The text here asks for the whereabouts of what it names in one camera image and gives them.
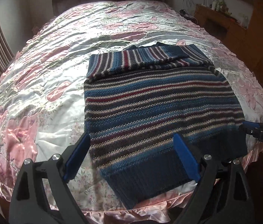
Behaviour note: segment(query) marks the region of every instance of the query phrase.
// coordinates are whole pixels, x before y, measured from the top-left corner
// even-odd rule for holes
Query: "bedspread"
[[[121,51],[131,45],[195,44],[230,83],[245,119],[263,122],[263,89],[236,55],[203,28],[185,20],[165,3],[97,2],[61,14],[27,42],[0,78],[0,195],[10,201],[25,158],[45,161],[62,153],[84,132],[83,84],[92,54]],[[247,136],[255,161],[259,144]],[[184,206],[195,188],[189,182],[126,210],[107,182],[92,167],[89,154],[68,187],[92,223],[170,219],[167,209]],[[44,182],[51,208],[56,208]]]

